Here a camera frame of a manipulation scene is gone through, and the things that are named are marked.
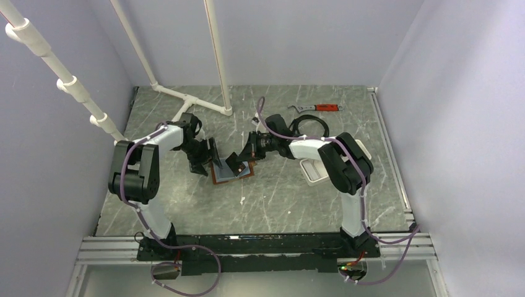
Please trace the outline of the brown leather card holder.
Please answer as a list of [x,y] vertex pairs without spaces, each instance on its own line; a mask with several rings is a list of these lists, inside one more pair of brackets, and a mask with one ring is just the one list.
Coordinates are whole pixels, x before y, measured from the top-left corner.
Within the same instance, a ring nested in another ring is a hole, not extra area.
[[254,176],[253,164],[251,162],[244,161],[242,163],[244,167],[237,173],[228,166],[225,158],[220,158],[220,163],[222,165],[221,167],[217,166],[214,162],[210,163],[210,172],[212,173],[212,182],[214,185],[226,184]]

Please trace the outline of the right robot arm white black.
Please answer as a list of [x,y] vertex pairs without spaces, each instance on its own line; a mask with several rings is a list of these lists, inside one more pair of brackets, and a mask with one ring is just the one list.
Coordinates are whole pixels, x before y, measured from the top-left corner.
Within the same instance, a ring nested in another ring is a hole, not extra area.
[[264,159],[267,152],[278,152],[291,160],[321,162],[341,197],[342,251],[349,257],[355,257],[368,244],[373,244],[363,200],[374,167],[358,142],[347,132],[322,139],[300,136],[292,132],[280,114],[268,116],[260,123],[268,131],[250,132],[237,161],[258,161]]

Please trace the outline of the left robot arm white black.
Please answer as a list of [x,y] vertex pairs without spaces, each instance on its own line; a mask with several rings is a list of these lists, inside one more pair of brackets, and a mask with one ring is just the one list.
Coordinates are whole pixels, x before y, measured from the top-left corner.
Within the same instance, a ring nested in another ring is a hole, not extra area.
[[183,113],[178,121],[162,122],[140,139],[118,141],[108,180],[108,190],[135,211],[145,237],[155,240],[154,253],[163,260],[178,251],[175,227],[155,200],[161,182],[160,161],[171,151],[184,152],[194,174],[207,176],[205,165],[219,163],[215,140],[204,137],[201,120]]

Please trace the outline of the white plastic tray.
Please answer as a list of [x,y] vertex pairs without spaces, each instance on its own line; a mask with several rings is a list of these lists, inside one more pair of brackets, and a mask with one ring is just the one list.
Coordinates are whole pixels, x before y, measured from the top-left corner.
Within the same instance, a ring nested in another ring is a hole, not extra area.
[[290,144],[290,150],[295,158],[320,161],[341,192],[356,193],[370,183],[374,172],[371,155],[348,133],[322,139],[300,138]]

